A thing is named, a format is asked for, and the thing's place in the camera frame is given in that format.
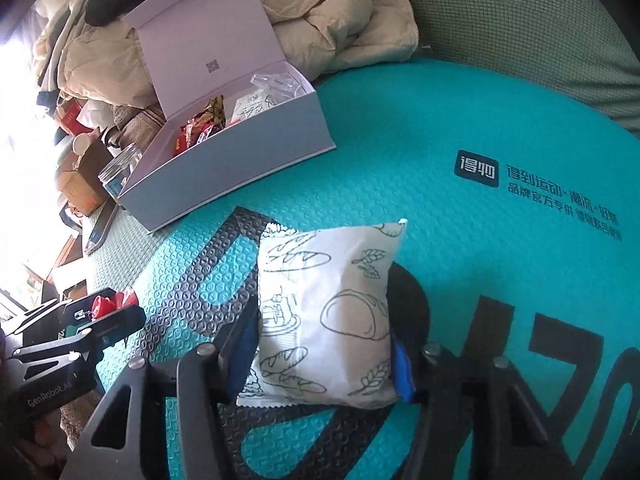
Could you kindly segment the left hand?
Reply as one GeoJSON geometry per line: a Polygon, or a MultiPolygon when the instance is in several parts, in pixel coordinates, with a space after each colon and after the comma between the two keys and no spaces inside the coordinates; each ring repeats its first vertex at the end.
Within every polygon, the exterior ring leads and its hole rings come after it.
{"type": "Polygon", "coordinates": [[[70,456],[58,408],[38,419],[10,422],[1,414],[1,478],[58,479],[70,456]]]}

